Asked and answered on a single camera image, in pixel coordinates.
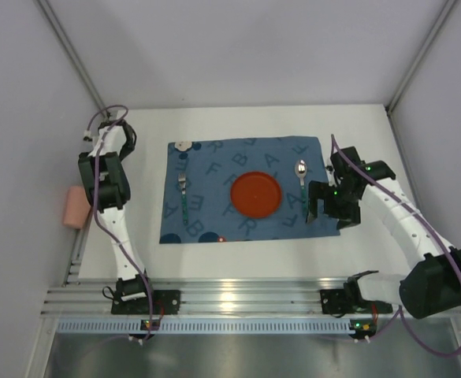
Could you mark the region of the green handled spoon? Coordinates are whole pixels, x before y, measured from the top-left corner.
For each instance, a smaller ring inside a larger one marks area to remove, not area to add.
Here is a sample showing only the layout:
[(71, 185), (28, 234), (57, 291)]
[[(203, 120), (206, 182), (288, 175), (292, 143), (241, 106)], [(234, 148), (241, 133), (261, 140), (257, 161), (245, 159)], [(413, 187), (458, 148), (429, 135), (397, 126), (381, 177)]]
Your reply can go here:
[(307, 190), (305, 186), (305, 179), (307, 176), (307, 164), (304, 160), (298, 160), (296, 162), (295, 174), (297, 178), (299, 179), (303, 217), (306, 217), (308, 214)]

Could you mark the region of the green handled fork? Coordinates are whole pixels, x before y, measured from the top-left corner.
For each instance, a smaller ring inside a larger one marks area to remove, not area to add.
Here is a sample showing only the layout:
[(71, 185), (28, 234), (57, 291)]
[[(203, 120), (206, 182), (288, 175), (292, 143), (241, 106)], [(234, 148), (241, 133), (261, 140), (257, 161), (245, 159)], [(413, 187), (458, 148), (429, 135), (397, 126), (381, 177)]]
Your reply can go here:
[(182, 217), (185, 226), (188, 225), (187, 177), (185, 172), (178, 174), (178, 185), (181, 193)]

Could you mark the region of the red round plate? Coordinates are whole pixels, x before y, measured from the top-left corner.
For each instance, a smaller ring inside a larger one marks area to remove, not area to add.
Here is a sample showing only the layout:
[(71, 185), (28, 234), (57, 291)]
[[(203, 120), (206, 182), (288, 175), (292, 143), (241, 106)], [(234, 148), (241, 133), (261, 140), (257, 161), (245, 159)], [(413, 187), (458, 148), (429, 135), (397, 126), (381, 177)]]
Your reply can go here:
[(245, 217), (266, 218), (281, 206), (281, 186), (265, 172), (246, 172), (233, 182), (230, 201), (236, 211)]

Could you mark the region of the pink plastic cup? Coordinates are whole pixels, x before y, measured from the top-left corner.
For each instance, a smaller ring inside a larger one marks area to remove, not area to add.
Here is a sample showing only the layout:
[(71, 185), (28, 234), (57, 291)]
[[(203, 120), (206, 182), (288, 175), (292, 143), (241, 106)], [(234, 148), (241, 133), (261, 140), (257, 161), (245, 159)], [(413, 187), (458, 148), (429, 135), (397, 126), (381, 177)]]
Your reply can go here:
[(65, 200), (64, 226), (82, 229), (87, 221), (90, 209), (84, 188), (81, 186), (70, 187)]

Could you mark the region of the blue letter placemat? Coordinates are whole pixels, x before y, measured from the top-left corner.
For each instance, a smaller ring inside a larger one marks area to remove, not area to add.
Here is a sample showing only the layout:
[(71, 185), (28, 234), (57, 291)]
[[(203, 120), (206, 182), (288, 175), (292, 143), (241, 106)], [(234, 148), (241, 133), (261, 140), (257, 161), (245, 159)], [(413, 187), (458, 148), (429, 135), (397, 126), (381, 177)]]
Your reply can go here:
[[(302, 211), (298, 160), (307, 164), (306, 181), (325, 182), (318, 138), (223, 139), (169, 143), (159, 242), (215, 243), (338, 236), (336, 221), (320, 215), (306, 224)], [(280, 208), (262, 219), (245, 217), (230, 201), (235, 179), (246, 172), (271, 175), (282, 190)], [(182, 217), (178, 174), (187, 177), (188, 225)]]

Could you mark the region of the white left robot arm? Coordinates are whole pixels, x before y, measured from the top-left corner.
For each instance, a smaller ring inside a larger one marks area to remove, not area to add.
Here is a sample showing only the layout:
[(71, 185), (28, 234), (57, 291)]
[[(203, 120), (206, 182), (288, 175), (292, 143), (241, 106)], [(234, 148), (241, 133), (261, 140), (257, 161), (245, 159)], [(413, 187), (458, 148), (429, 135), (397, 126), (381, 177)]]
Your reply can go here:
[(113, 300), (119, 304), (147, 299), (146, 269), (134, 251), (126, 224), (131, 188), (122, 161), (136, 146), (136, 132), (126, 120), (99, 125), (94, 147), (78, 158), (84, 192), (95, 224), (110, 239), (117, 268)]

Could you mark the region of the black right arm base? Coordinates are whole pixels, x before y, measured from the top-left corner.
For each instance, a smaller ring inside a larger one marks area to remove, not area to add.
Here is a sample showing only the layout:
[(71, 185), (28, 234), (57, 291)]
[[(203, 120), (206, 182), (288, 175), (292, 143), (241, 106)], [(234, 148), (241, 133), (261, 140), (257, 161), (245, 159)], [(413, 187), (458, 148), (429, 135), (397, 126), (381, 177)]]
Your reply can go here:
[(351, 297), (344, 289), (321, 289), (319, 291), (322, 313), (334, 317), (348, 314), (390, 314), (392, 305), (386, 302), (369, 302)]

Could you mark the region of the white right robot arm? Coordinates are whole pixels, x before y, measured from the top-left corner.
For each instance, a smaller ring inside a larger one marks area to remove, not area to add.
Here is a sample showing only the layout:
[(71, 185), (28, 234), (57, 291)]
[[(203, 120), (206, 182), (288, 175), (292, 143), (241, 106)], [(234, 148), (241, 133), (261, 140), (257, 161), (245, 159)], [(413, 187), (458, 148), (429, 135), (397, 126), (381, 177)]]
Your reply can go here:
[(367, 270), (349, 276), (344, 283), (349, 302), (402, 306), (416, 319), (461, 306), (461, 249), (432, 229), (391, 168), (384, 161), (365, 162), (350, 146), (330, 156), (326, 171), (328, 182), (308, 184), (306, 222), (324, 215), (336, 221), (337, 230), (351, 228), (360, 224), (365, 204), (397, 242), (409, 267), (406, 274)]

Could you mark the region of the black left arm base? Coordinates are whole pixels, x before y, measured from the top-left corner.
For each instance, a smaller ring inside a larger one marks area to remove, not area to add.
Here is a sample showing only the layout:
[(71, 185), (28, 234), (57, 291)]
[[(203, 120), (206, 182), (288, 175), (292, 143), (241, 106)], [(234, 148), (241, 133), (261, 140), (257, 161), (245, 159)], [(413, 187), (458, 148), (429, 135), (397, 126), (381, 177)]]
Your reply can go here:
[[(154, 315), (176, 315), (181, 303), (180, 290), (154, 290), (152, 297)], [(139, 298), (127, 302), (114, 301), (111, 307), (113, 315), (148, 315), (149, 299)]]

